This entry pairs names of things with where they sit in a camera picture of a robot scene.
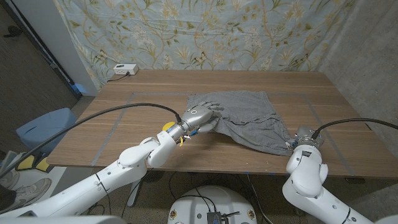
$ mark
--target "yellow part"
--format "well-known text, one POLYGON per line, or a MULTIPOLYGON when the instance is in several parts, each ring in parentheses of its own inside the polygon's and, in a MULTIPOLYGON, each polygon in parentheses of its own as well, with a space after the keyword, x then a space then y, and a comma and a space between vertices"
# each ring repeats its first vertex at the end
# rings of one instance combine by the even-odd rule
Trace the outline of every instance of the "yellow part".
POLYGON ((171 128, 173 125, 175 124, 175 122, 169 122, 167 124, 165 124, 162 128, 163 131, 167 131, 169 128, 171 128))
POLYGON ((24 169, 32 168, 34 159, 35 159, 34 156, 29 156, 24 161, 22 161, 20 164, 18 164, 17 170, 24 170, 24 169))
POLYGON ((36 169, 46 172, 49 166, 50 165, 47 163, 47 157, 46 157, 43 160, 41 160, 39 164, 37 164, 36 169))

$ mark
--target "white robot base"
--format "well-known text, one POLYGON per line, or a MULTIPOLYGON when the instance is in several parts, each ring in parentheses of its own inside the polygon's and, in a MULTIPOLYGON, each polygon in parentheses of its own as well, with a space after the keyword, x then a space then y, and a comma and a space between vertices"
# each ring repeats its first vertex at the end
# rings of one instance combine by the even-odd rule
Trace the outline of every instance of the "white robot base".
POLYGON ((209 198, 215 206, 210 200, 199 197, 196 189, 192 189, 174 202, 170 209, 168 224, 257 224, 253 206, 235 191, 215 185, 202 186, 197 189, 202 197, 209 198), (215 220, 216 212, 221 213, 218 216, 222 217, 222 222, 220 219, 215 220), (224 215, 232 213, 235 214, 227 215, 228 220, 226 221, 224 215))

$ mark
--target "blue bin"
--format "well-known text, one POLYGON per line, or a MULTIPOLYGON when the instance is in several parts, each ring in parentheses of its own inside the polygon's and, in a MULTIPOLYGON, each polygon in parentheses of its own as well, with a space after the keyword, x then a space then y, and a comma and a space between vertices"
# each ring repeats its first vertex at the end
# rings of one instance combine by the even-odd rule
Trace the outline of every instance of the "blue bin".
MULTIPOLYGON (((62 108, 40 116, 21 126, 16 131, 21 141, 27 147, 33 149, 49 137, 74 124, 76 121, 77 117, 69 108, 62 108)), ((66 133, 46 144, 40 149, 40 152, 50 154, 64 135, 66 135, 66 133)))

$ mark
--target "robotic hand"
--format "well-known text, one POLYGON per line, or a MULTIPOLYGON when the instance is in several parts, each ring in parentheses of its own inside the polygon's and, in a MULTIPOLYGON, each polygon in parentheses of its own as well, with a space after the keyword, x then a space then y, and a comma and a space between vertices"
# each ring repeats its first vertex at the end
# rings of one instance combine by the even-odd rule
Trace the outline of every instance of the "robotic hand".
POLYGON ((182 116, 183 128, 193 131, 191 135, 211 131, 222 117, 220 111, 224 108, 219 105, 217 102, 201 102, 186 110, 182 116))

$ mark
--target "white power strip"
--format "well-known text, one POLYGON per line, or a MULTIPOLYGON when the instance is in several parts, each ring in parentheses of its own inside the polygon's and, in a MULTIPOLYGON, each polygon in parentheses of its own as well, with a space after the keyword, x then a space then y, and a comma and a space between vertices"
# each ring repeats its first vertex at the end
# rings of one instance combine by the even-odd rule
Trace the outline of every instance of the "white power strip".
POLYGON ((117 75, 135 75, 138 72, 138 66, 136 64, 117 64, 113 67, 115 74, 117 75))

